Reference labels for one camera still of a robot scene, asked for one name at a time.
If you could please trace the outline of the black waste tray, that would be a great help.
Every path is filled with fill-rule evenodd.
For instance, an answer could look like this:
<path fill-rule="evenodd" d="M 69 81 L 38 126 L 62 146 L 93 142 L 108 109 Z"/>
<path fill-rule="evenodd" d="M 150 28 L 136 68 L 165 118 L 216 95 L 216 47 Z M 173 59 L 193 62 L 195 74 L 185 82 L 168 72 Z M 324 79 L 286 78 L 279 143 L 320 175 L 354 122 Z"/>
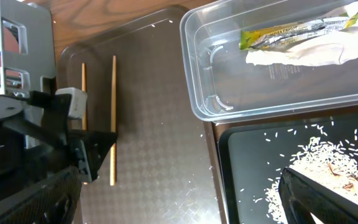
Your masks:
<path fill-rule="evenodd" d="M 231 223 L 286 222 L 286 167 L 358 205 L 358 114 L 231 128 L 218 153 Z"/>

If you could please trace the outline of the crumpled wrapper and tissue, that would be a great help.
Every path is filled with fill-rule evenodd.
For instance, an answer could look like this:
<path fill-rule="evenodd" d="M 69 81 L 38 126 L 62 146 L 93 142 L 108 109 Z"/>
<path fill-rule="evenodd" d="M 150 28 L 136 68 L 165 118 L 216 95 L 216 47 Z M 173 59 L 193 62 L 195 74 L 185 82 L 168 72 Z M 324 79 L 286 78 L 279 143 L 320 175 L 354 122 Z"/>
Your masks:
<path fill-rule="evenodd" d="M 358 58 L 358 1 L 322 16 L 241 34 L 246 63 L 341 65 Z"/>

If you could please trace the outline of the pile of rice waste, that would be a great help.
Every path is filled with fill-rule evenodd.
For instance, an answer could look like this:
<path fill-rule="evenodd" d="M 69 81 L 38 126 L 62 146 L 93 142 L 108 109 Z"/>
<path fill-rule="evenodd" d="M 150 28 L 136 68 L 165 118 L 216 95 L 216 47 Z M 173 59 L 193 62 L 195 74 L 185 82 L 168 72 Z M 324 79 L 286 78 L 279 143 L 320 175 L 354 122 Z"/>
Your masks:
<path fill-rule="evenodd" d="M 257 131 L 247 142 L 248 211 L 259 223 L 286 223 L 278 192 L 286 167 L 358 205 L 358 117 Z"/>

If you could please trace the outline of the clear plastic waste bin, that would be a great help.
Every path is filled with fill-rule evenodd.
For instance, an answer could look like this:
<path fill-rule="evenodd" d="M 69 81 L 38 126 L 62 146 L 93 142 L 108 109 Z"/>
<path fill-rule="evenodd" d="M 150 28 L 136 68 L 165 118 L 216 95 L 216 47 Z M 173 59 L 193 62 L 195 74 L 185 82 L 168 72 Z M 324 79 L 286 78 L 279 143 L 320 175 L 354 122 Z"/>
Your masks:
<path fill-rule="evenodd" d="M 343 65 L 253 65 L 241 32 L 310 19 L 344 1 L 216 1 L 180 22 L 193 113 L 230 123 L 358 105 L 358 59 Z"/>

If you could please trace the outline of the wooden chopstick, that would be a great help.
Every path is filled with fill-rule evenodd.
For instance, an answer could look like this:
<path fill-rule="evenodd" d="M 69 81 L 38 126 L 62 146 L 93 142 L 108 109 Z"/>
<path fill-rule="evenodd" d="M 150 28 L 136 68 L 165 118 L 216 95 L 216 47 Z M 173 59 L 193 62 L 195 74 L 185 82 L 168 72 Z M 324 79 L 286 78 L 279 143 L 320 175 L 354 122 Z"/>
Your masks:
<path fill-rule="evenodd" d="M 116 132 L 116 56 L 112 57 L 112 83 L 111 83 L 111 131 Z M 110 155 L 110 186 L 115 186 L 116 184 L 116 145 L 113 144 L 111 147 Z"/>
<path fill-rule="evenodd" d="M 86 64 L 82 63 L 81 65 L 81 79 L 82 79 L 82 91 L 84 91 L 86 93 Z M 85 113 L 84 113 L 84 117 L 82 119 L 82 128 L 83 130 L 87 130 L 87 109 L 85 106 Z"/>

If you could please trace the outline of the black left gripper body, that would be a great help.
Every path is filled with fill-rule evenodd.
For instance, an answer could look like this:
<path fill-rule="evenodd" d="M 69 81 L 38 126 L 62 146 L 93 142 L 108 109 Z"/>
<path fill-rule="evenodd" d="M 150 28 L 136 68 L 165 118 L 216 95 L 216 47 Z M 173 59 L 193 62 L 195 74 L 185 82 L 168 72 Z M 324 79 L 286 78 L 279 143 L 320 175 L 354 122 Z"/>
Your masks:
<path fill-rule="evenodd" d="M 5 128 L 39 140 L 46 149 L 34 149 L 30 158 L 54 156 L 52 164 L 75 166 L 82 182 L 91 183 L 98 177 L 98 171 L 110 148 L 117 141 L 117 133 L 68 129 L 70 106 L 76 101 L 70 93 L 49 95 L 30 91 L 29 97 L 15 100 L 44 110 L 42 122 L 36 125 L 15 115 L 2 122 Z"/>

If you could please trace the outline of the dark brown serving tray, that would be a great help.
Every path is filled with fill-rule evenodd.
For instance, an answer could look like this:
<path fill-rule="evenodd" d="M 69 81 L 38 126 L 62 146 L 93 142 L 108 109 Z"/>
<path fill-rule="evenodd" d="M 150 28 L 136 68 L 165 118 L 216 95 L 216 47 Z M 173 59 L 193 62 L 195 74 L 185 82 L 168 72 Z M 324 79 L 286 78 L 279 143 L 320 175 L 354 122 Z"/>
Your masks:
<path fill-rule="evenodd" d="M 67 47 L 58 82 L 87 76 L 88 129 L 109 131 L 117 78 L 117 182 L 110 160 L 81 190 L 83 223 L 223 223 L 211 125 L 192 112 L 171 6 Z"/>

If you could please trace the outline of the grey plastic dishwasher rack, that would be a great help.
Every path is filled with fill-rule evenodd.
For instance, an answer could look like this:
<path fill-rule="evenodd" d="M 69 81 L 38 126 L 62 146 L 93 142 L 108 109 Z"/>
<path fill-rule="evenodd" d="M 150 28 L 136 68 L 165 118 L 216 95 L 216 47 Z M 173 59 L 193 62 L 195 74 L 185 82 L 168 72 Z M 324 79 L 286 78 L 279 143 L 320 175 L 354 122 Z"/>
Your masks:
<path fill-rule="evenodd" d="M 52 16 L 23 1 L 0 1 L 0 94 L 51 93 L 56 77 Z"/>

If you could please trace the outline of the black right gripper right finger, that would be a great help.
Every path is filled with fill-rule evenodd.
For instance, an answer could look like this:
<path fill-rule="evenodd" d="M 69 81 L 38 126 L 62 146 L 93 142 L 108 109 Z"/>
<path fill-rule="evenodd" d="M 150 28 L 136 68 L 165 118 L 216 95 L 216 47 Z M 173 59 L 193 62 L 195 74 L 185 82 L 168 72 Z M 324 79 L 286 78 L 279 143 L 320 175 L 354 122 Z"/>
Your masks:
<path fill-rule="evenodd" d="M 282 170 L 278 186 L 288 224 L 358 223 L 358 205 L 291 169 Z"/>

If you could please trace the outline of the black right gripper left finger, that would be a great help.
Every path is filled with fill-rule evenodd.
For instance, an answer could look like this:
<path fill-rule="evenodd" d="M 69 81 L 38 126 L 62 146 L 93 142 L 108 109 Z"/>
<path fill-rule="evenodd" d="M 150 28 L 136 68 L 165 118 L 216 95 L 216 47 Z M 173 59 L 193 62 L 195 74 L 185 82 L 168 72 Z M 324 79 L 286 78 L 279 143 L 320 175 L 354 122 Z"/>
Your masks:
<path fill-rule="evenodd" d="M 78 169 L 66 168 L 0 201 L 0 223 L 72 223 L 80 199 Z"/>

